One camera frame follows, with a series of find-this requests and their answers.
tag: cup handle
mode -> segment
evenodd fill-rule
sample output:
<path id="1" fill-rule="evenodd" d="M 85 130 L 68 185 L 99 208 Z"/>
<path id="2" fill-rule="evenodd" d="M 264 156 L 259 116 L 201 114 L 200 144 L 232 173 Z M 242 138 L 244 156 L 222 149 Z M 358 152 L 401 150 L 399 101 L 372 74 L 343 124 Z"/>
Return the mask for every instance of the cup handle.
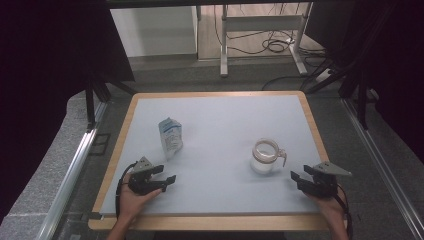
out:
<path id="1" fill-rule="evenodd" d="M 283 167 L 284 167 L 286 165 L 286 161 L 287 161 L 286 151 L 284 151 L 284 149 L 279 149 L 278 150 L 278 156 L 284 158 L 284 162 L 283 162 Z"/>

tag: wooden table edge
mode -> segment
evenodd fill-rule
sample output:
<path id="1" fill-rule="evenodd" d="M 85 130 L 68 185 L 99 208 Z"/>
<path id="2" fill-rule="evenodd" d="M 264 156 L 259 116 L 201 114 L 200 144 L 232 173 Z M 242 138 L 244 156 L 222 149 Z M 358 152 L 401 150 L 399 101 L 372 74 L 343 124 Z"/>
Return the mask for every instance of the wooden table edge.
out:
<path id="1" fill-rule="evenodd" d="M 309 128 L 314 138 L 321 161 L 329 161 L 327 152 L 324 148 L 318 127 L 313 118 L 311 109 L 307 102 L 306 96 L 301 91 L 246 91 L 246 92 L 173 92 L 173 93 L 137 93 L 133 96 L 127 114 L 121 127 L 115 148 L 113 150 L 106 174 L 103 178 L 102 185 L 97 195 L 92 212 L 98 213 L 103 204 L 106 193 L 111 184 L 112 178 L 116 171 L 119 157 L 122 153 L 123 145 L 128 134 L 129 126 L 134 116 L 134 110 L 139 99 L 143 98 L 185 98 L 185 97 L 241 97 L 241 96 L 282 96 L 297 95 L 302 105 L 303 112 L 308 121 Z M 272 226 L 267 225 L 266 228 L 257 229 L 252 222 L 254 218 L 266 218 L 266 222 L 275 220 L 283 225 Z M 223 225 L 226 220 L 231 219 L 233 224 Z M 114 216 L 106 216 L 103 219 L 90 219 L 88 225 L 93 230 L 108 230 L 113 227 L 116 218 Z M 207 223 L 209 227 L 202 227 L 202 223 Z M 244 222 L 246 225 L 243 229 L 234 228 L 234 223 Z M 285 215 L 285 216 L 143 216 L 134 224 L 134 229 L 139 230 L 327 230 L 324 219 L 319 214 L 309 215 Z"/>

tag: human hand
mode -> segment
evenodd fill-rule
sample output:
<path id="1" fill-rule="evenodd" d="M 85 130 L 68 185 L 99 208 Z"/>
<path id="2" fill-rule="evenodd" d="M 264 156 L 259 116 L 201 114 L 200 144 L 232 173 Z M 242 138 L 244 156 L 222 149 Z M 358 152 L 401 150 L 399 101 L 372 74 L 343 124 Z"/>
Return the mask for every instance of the human hand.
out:
<path id="1" fill-rule="evenodd" d="M 335 198 L 322 199 L 317 198 L 312 195 L 306 194 L 310 199 L 312 199 L 319 207 L 321 214 L 327 221 L 328 227 L 331 232 L 331 237 L 333 240 L 347 240 L 349 239 L 345 224 L 344 224 L 344 210 L 342 206 L 337 202 Z M 343 203 L 347 204 L 346 196 L 343 191 L 338 191 L 339 198 Z"/>
<path id="2" fill-rule="evenodd" d="M 120 214 L 107 237 L 108 240 L 125 239 L 125 234 L 131 222 L 137 217 L 144 205 L 162 192 L 161 189 L 157 189 L 144 196 L 139 196 L 128 187 L 129 179 L 130 174 L 126 174 L 122 181 L 121 195 L 119 197 Z"/>
<path id="3" fill-rule="evenodd" d="M 128 181 L 130 179 L 130 174 L 126 174 L 124 180 L 122 181 L 122 189 L 120 196 L 120 217 L 126 217 L 130 219 L 134 219 L 140 213 L 140 211 L 144 208 L 144 205 L 159 195 L 162 190 L 157 189 L 152 191 L 144 196 L 140 196 L 135 194 L 129 187 Z"/>
<path id="4" fill-rule="evenodd" d="M 344 211 L 342 206 L 336 201 L 334 198 L 317 198 L 315 196 L 309 195 L 305 193 L 311 200 L 313 200 L 319 207 L 321 214 L 327 220 L 327 222 L 332 221 L 334 219 L 343 219 Z M 340 199 L 346 204 L 346 196 L 338 191 L 337 194 Z"/>

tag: white mug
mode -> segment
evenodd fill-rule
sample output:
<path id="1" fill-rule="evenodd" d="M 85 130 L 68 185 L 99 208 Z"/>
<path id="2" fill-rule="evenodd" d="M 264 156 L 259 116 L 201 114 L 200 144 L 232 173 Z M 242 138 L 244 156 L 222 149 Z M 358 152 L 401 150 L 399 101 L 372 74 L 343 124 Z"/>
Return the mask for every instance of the white mug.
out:
<path id="1" fill-rule="evenodd" d="M 278 144 L 274 140 L 267 138 L 261 138 L 256 142 L 252 149 L 252 155 L 253 158 L 250 166 L 259 174 L 268 174 L 271 172 L 277 158 L 284 158 L 283 167 L 287 160 L 285 150 L 278 148 Z"/>

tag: black curtain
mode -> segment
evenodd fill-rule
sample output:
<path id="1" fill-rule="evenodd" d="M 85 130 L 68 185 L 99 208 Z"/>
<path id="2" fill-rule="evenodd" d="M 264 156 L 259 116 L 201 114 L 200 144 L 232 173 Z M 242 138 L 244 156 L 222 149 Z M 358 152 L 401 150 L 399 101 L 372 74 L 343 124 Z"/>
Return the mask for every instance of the black curtain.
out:
<path id="1" fill-rule="evenodd" d="M 11 1 L 0 9 L 2 219 L 54 140 L 69 98 L 88 80 L 134 77 L 104 2 Z"/>
<path id="2" fill-rule="evenodd" d="M 382 118 L 424 162 L 424 1 L 393 1 L 395 8 L 365 59 L 362 76 L 380 97 L 376 108 Z M 373 13 L 382 4 L 356 2 L 345 44 L 358 32 L 368 33 Z M 350 42 L 341 62 L 353 59 L 361 40 L 363 37 Z"/>

